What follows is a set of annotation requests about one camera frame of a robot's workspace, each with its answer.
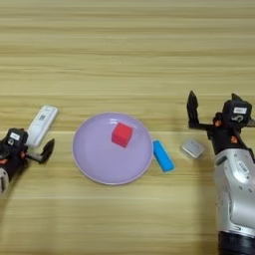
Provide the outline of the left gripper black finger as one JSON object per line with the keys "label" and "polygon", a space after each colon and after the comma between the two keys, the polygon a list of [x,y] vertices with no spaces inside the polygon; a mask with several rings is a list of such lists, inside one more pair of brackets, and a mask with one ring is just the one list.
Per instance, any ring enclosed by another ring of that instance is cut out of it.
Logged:
{"label": "left gripper black finger", "polygon": [[49,158],[51,157],[53,153],[54,147],[55,147],[54,139],[51,139],[50,141],[47,142],[47,144],[44,146],[43,151],[39,157],[39,162],[41,164],[46,163],[49,160]]}

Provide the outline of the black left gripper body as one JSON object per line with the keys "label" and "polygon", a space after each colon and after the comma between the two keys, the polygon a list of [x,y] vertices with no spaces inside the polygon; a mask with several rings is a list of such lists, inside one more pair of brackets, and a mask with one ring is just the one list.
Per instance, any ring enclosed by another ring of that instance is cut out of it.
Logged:
{"label": "black left gripper body", "polygon": [[29,152],[26,149],[21,151],[0,149],[0,181],[11,181],[27,166],[29,159],[39,162],[39,157],[39,153]]}

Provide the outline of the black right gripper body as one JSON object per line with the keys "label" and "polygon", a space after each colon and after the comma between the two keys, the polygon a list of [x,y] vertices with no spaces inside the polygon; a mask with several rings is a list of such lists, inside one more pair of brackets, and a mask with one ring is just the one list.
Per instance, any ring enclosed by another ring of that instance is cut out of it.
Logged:
{"label": "black right gripper body", "polygon": [[225,149],[239,148],[248,150],[253,155],[253,150],[241,138],[241,130],[244,125],[226,122],[223,118],[223,113],[216,113],[211,124],[202,124],[198,116],[193,116],[192,114],[189,114],[188,118],[190,128],[206,131],[208,139],[212,142],[215,154]]}

